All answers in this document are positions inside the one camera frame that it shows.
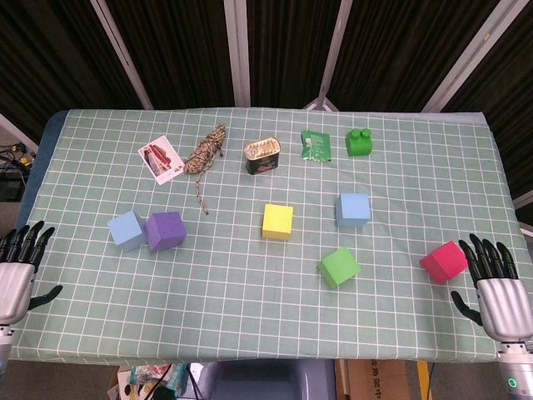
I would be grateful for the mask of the colourful printed bag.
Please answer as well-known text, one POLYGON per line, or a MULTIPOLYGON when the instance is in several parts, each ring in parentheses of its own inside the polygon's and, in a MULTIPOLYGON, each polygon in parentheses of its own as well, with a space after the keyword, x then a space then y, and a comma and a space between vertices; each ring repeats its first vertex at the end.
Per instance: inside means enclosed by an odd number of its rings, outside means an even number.
POLYGON ((109 400, 177 400, 187 387, 187 365, 120 367, 109 400))

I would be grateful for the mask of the black curtain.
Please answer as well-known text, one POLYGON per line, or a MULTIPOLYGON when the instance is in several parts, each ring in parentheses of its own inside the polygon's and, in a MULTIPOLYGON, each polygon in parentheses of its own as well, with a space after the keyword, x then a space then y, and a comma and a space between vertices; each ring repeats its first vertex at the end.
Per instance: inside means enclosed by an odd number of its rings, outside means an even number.
MULTIPOLYGON (((157 109, 234 103, 223 0, 106 0, 157 109)), ((419 112, 498 0, 353 0, 328 98, 342 111, 419 112)), ((246 0, 255 107, 319 92, 341 0, 246 0)), ((0 0, 0 114, 39 141, 70 108, 141 102, 90 0, 0 0)), ((447 112, 481 112, 513 196, 533 189, 533 0, 447 112)))

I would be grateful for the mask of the green foam cube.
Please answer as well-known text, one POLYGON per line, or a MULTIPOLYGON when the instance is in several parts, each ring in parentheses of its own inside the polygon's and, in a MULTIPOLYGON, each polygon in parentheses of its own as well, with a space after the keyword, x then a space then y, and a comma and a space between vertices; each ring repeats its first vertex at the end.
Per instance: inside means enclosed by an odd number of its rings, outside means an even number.
POLYGON ((352 251, 341 247, 321 260, 317 269, 326 280, 329 288, 338 288, 361 271, 352 251))

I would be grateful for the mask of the purple foam cube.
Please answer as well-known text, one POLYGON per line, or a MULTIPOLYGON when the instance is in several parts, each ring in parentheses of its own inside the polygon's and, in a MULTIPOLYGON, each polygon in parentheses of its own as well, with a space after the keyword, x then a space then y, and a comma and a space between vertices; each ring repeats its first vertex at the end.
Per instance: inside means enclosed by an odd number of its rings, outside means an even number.
POLYGON ((147 220, 147 240, 152 252, 174 248, 187 236, 179 212, 156 212, 147 220))

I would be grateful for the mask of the green toy building brick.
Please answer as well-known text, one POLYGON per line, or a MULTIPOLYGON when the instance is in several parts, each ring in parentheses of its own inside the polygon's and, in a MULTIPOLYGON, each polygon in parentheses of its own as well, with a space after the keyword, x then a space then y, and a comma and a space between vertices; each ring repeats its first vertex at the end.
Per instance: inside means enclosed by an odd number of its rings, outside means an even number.
POLYGON ((352 129, 346 135, 346 149, 351 157, 367 156, 373 149, 369 128, 352 129))

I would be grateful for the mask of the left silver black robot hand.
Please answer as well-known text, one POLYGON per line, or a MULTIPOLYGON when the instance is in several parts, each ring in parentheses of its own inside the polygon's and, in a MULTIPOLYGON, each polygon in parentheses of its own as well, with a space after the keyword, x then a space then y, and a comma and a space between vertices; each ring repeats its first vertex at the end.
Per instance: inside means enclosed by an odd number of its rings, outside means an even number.
POLYGON ((34 297, 33 285, 47 243, 55 228, 43 230, 44 222, 13 229, 0 237, 0 327, 21 321, 27 312, 50 303, 62 291, 57 285, 34 297))

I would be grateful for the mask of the white photo card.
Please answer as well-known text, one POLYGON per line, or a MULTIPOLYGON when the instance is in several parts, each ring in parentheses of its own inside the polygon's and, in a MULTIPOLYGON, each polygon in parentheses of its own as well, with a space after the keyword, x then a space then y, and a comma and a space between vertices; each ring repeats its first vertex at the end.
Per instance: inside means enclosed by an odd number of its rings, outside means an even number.
POLYGON ((184 171, 185 163, 166 136, 160 136, 149 142, 137 152, 158 185, 172 180, 184 171))

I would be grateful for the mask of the green checkered tablecloth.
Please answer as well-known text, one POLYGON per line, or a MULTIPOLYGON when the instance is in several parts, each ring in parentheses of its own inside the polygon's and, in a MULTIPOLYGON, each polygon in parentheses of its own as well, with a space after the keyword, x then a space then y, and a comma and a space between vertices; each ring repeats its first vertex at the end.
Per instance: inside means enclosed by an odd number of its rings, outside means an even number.
POLYGON ((72 110, 26 224, 55 228, 34 290, 62 284, 14 328, 11 356, 60 363, 238 358, 488 362, 496 345, 462 317, 467 272, 439 285, 420 260, 471 233, 533 267, 495 139, 479 114, 272 108, 72 110), (369 128, 351 157, 346 135, 369 128), (303 131, 330 135, 331 161, 301 158, 303 131), (166 136, 185 163, 158 185, 138 150, 166 136), (243 148, 276 138, 278 166, 251 175, 243 148), (371 221, 336 225, 341 193, 366 193, 371 221), (289 240, 262 236, 265 206, 293 207, 289 240), (187 236, 124 251, 107 223, 179 212, 187 236), (349 248, 361 271, 337 288, 317 269, 349 248))

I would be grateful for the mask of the brown cardboard box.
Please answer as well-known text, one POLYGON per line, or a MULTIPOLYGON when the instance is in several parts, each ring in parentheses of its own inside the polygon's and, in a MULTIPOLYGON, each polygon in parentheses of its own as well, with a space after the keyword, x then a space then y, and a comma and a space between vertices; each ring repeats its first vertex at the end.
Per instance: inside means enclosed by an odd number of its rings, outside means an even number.
POLYGON ((420 400, 401 360, 337 359, 336 400, 420 400))

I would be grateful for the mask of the white frame post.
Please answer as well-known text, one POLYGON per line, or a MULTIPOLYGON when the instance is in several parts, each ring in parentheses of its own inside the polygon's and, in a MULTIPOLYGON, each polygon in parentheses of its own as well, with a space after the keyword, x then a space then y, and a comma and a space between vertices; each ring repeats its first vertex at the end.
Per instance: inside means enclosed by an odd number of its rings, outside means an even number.
POLYGON ((341 0, 338 10, 336 25, 331 37, 331 43, 326 59, 326 66, 322 74, 321 86, 318 96, 305 106, 308 111, 338 112, 338 108, 327 98, 331 87, 331 81, 336 69, 342 40, 346 31, 346 25, 351 12, 353 0, 341 0))
POLYGON ((499 0, 422 108, 423 113, 440 113, 445 108, 529 2, 499 0))
POLYGON ((144 87, 137 68, 132 60, 127 45, 124 42, 113 15, 107 5, 106 0, 89 0, 94 12, 101 23, 109 42, 111 43, 124 72, 127 75, 141 105, 146 110, 153 109, 152 102, 144 87))
POLYGON ((247 0, 224 0, 227 43, 235 106, 251 106, 247 0))
POLYGON ((31 152, 37 153, 38 145, 8 118, 0 113, 0 133, 6 133, 23 143, 31 152))

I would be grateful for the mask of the dark green luncheon meat can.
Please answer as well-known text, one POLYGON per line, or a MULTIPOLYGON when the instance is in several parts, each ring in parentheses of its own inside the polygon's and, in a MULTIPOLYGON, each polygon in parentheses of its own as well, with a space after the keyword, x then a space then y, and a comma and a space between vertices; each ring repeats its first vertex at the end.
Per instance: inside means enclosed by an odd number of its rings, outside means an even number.
POLYGON ((278 166, 281 145, 274 137, 265 138, 244 146, 246 170, 251 175, 263 173, 278 166))

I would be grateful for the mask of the black equipment box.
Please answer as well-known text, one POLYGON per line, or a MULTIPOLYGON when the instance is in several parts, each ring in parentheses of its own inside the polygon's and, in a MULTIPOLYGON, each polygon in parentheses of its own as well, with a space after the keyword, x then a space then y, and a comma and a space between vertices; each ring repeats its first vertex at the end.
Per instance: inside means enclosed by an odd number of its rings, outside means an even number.
POLYGON ((25 192, 25 181, 20 175, 0 175, 0 203, 18 203, 25 192))

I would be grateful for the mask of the blue table pad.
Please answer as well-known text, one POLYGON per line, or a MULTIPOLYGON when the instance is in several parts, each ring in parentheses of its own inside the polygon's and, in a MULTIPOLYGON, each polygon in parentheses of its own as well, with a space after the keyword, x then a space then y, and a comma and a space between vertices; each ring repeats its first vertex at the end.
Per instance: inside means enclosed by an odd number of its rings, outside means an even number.
POLYGON ((17 217, 15 228, 21 228, 28 221, 38 191, 46 175, 49 163, 52 159, 57 140, 65 123, 68 111, 60 111, 53 114, 47 121, 42 139, 33 163, 32 171, 27 180, 26 189, 22 196, 21 207, 17 217))

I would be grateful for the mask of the yellow foam cube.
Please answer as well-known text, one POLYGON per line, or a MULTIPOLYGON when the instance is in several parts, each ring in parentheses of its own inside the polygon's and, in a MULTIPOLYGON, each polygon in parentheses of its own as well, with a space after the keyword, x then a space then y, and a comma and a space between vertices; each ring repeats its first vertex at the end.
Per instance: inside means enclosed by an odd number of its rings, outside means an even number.
POLYGON ((276 240, 289 240, 291 236, 293 207, 276 204, 265 206, 262 236, 276 240))

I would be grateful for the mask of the light blue foam cube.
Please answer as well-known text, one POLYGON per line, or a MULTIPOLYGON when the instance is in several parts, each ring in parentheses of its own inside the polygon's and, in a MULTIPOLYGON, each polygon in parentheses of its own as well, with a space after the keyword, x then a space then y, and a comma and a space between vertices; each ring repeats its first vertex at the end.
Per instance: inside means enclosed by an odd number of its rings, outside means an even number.
POLYGON ((139 248, 147 242, 145 223, 133 210, 107 223, 115 244, 124 251, 139 248))
POLYGON ((336 200, 336 225, 358 228, 371 221, 370 201, 366 193, 341 193, 336 200))

